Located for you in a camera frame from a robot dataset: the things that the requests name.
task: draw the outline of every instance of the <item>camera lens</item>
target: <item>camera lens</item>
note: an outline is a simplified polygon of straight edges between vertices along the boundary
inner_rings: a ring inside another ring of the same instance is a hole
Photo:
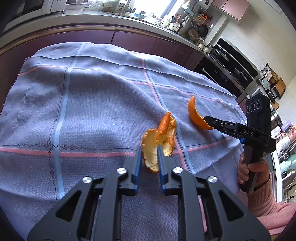
[[[255,111],[255,104],[252,103],[252,104],[251,104],[251,112],[254,112],[254,111]]]

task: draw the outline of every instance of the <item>oven handle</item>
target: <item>oven handle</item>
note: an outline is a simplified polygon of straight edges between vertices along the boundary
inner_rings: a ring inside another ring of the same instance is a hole
[[[206,73],[206,74],[212,79],[212,81],[214,81],[217,85],[219,85],[218,82],[217,82],[216,80],[214,80],[214,78],[213,78],[212,76],[210,76],[210,75],[205,71],[204,68],[202,68],[202,71],[205,72],[205,73]]]

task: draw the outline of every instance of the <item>faucet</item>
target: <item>faucet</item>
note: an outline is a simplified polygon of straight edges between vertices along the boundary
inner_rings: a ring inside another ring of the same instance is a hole
[[[127,8],[130,4],[131,0],[128,0],[127,3],[124,5],[123,9],[120,11],[121,14],[125,14],[127,12]]]

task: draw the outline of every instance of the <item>curved orange peel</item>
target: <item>curved orange peel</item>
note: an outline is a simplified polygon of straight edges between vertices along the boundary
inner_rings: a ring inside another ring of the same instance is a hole
[[[202,129],[205,130],[213,130],[214,128],[209,126],[205,120],[200,116],[200,114],[197,112],[195,108],[195,97],[192,96],[190,100],[188,101],[188,113],[189,118],[192,120],[194,124],[199,126]]]
[[[167,112],[163,117],[158,129],[151,129],[145,132],[142,139],[142,152],[146,167],[152,172],[159,172],[157,162],[157,146],[162,145],[163,154],[170,156],[174,149],[176,121]]]

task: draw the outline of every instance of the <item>pink sleeve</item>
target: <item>pink sleeve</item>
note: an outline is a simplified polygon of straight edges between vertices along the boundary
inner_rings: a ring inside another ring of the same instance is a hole
[[[248,209],[271,235],[281,233],[296,211],[296,204],[275,201],[270,179],[257,191],[247,195]]]

